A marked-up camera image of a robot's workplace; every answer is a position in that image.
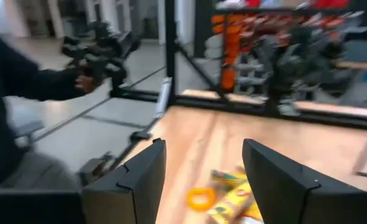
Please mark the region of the person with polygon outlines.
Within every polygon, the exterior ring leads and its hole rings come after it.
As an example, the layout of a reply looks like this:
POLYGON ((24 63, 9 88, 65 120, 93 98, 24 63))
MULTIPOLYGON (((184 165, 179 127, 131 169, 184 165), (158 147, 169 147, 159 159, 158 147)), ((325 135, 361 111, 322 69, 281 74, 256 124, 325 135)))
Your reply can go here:
POLYGON ((75 88, 79 75, 92 78, 92 70, 42 70, 0 37, 0 188, 1 189, 81 189, 80 178, 59 160, 23 149, 9 126, 4 98, 18 96, 38 101, 64 101, 86 95, 75 88))

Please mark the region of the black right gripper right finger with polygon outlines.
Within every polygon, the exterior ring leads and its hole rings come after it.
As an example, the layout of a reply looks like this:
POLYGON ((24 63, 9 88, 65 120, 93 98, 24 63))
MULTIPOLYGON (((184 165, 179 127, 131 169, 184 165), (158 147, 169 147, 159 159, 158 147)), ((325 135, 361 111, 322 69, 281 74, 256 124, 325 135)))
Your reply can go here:
POLYGON ((367 191, 243 141, 248 182, 265 224, 367 224, 367 191))

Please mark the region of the green yellow crayon pack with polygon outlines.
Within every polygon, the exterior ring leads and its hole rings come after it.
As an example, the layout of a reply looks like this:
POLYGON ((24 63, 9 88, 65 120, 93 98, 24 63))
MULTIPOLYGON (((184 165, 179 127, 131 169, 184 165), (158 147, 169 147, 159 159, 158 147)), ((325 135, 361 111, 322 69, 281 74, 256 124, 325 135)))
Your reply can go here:
POLYGON ((241 170, 231 172, 212 170, 211 180, 215 184, 228 186, 230 188, 248 181, 246 174, 241 170))

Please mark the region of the yellow snack packets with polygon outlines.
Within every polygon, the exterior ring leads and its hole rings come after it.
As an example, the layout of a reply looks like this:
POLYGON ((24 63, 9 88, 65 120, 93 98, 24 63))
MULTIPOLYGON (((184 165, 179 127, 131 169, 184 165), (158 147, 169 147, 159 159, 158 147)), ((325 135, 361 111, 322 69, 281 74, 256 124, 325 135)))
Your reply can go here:
POLYGON ((229 191, 207 214, 208 224, 264 224, 248 182, 229 191))

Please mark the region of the storage rack with orange parts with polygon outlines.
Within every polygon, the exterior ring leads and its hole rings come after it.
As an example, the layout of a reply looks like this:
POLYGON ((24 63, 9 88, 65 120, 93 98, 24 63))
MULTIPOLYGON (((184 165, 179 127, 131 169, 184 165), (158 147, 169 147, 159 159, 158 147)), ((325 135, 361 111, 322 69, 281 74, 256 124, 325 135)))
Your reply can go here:
POLYGON ((267 100, 266 79, 271 74, 253 52, 255 42, 263 37, 275 47, 281 31, 310 27, 314 34, 343 41, 343 55, 335 61, 336 73, 349 75, 350 84, 343 96, 334 98, 321 89, 306 88, 296 82, 294 94, 284 100, 367 108, 367 12, 351 9, 349 0, 307 0, 295 8, 279 8, 261 0, 224 0, 212 17, 214 34, 205 42, 206 56, 221 61, 220 88, 258 96, 267 100))

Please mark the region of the silver aluminium bar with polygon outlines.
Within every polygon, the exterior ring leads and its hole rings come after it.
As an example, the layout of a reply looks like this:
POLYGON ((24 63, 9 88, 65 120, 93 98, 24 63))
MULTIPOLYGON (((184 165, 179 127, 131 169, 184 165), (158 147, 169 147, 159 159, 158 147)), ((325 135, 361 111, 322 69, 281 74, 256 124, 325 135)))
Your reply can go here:
POLYGON ((160 88, 160 92, 159 92, 159 96, 157 99, 156 110, 155 110, 155 115, 154 115, 154 117, 157 119, 163 117, 165 113, 165 110, 167 108, 167 104, 169 101, 171 84, 172 84, 171 77, 166 77, 163 79, 163 82, 160 88))

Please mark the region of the person's hand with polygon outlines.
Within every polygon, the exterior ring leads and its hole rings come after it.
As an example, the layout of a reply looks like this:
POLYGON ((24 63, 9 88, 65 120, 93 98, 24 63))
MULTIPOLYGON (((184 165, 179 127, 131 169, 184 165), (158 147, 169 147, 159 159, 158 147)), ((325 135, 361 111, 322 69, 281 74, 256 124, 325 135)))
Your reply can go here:
POLYGON ((93 79, 91 77, 79 75, 75 81, 75 88, 79 89, 85 94, 92 93, 96 90, 96 85, 94 85, 93 79))

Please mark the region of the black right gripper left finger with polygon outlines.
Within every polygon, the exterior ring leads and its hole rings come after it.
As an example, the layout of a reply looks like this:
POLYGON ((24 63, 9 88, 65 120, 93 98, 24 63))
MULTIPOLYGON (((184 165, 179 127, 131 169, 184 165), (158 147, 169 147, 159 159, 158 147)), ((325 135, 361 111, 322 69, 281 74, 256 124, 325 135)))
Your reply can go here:
POLYGON ((156 139, 82 191, 86 224, 155 224, 165 180, 166 145, 156 139))

